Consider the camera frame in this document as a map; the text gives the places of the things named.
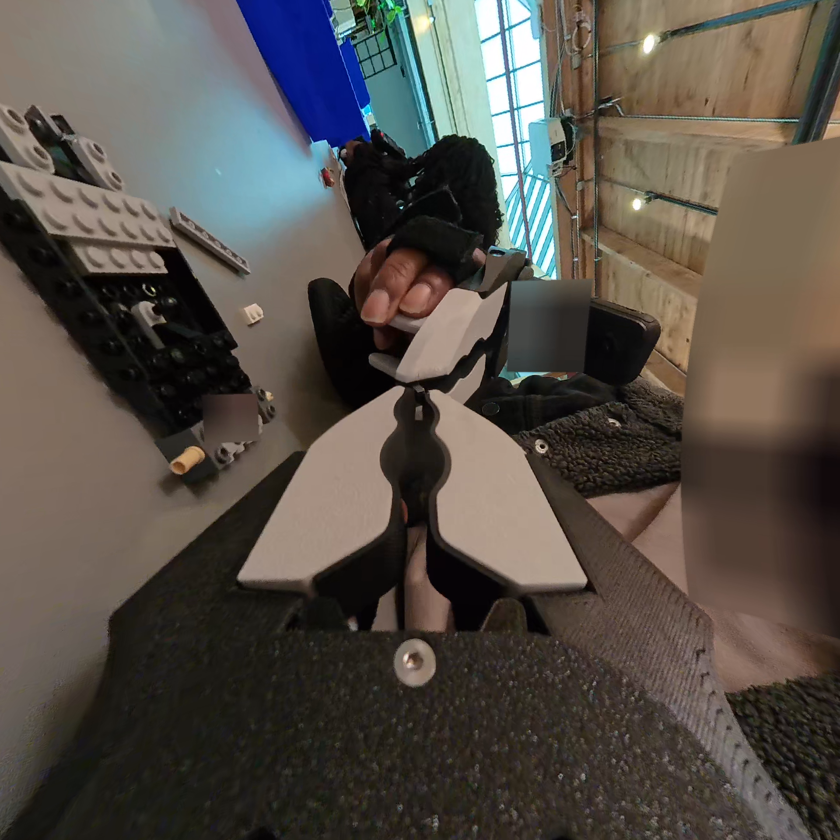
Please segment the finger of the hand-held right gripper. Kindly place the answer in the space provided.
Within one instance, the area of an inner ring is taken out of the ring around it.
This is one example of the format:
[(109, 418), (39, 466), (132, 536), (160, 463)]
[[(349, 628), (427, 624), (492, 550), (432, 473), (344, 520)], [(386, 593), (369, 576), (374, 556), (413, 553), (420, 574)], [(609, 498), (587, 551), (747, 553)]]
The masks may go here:
[(501, 287), (482, 300), (469, 325), (465, 354), (450, 375), (449, 397), (466, 404), (490, 380), (498, 377), (507, 359), (511, 293)]
[(423, 382), (450, 375), (460, 360), (490, 336), (490, 298), (455, 288), (426, 318), (396, 315), (391, 327), (410, 339), (400, 358), (372, 353), (369, 363), (396, 382)]

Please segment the black toy brick car chassis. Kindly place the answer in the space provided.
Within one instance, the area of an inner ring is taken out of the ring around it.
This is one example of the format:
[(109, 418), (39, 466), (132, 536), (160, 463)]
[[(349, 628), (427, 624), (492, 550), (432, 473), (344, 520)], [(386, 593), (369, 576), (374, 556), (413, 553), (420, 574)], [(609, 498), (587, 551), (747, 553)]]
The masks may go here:
[(2, 246), (101, 378), (155, 433), (187, 485), (256, 440), (207, 443), (208, 397), (242, 396), (260, 435), (277, 414), (173, 233), (109, 154), (66, 119), (1, 105)]

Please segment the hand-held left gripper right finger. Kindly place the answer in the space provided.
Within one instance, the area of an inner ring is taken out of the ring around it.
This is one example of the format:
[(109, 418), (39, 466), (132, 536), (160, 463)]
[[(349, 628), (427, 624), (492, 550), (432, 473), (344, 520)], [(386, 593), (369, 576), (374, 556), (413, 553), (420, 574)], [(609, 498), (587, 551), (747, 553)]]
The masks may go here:
[(429, 392), (443, 471), (428, 498), (427, 575), (459, 631), (500, 599), (584, 592), (589, 581), (527, 456), (511, 436)]

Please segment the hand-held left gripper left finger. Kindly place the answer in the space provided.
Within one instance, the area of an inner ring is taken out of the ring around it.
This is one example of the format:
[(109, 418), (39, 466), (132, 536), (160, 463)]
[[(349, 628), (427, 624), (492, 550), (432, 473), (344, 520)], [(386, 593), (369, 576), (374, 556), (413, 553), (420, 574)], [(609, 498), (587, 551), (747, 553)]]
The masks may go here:
[(242, 588), (329, 598), (357, 616), (397, 586), (406, 533), (398, 468), (382, 452), (410, 395), (393, 387), (310, 446), (238, 572)]

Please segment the person's right forearm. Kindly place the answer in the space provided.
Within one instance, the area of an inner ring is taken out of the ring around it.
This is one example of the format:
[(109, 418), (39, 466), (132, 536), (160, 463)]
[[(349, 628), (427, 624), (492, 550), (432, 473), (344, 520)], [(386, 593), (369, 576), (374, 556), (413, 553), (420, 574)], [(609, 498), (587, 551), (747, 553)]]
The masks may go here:
[(329, 278), (310, 281), (308, 304), (323, 367), (348, 408), (357, 410), (396, 385), (370, 364), (377, 352), (374, 330), (338, 283)]

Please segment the person's right hand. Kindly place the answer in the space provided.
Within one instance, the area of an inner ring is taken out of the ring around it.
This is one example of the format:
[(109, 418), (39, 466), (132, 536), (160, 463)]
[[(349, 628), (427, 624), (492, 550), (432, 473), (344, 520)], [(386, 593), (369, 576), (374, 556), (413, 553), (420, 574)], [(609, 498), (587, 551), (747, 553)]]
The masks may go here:
[(394, 318), (425, 319), (455, 286), (422, 251), (390, 247), (389, 238), (375, 246), (352, 280), (353, 302), (378, 351), (389, 351), (403, 337), (392, 327)]

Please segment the white wall box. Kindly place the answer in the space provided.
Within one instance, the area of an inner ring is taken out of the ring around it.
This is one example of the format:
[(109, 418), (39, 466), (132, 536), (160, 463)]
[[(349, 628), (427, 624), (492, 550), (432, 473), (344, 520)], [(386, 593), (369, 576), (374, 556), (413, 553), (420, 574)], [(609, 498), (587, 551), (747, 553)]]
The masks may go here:
[(569, 112), (528, 125), (530, 172), (546, 181), (560, 176), (574, 162), (574, 117)]

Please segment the blue storage bin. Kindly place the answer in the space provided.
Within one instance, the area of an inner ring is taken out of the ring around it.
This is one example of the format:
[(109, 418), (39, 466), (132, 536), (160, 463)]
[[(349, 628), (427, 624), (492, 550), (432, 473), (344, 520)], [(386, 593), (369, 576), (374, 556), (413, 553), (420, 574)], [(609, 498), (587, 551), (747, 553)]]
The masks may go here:
[(259, 52), (311, 141), (368, 141), (371, 102), (349, 41), (338, 43), (323, 1), (239, 1)]

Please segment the long grey brick plate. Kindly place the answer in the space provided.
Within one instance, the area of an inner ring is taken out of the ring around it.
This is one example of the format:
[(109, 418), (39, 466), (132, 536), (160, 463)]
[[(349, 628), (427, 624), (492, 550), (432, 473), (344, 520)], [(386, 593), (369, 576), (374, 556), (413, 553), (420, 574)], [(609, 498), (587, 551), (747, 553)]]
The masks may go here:
[(186, 216), (175, 206), (170, 207), (170, 223), (174, 231), (190, 239), (235, 273), (241, 276), (250, 275), (251, 268), (245, 257), (226, 246), (218, 237), (209, 233), (202, 225)]

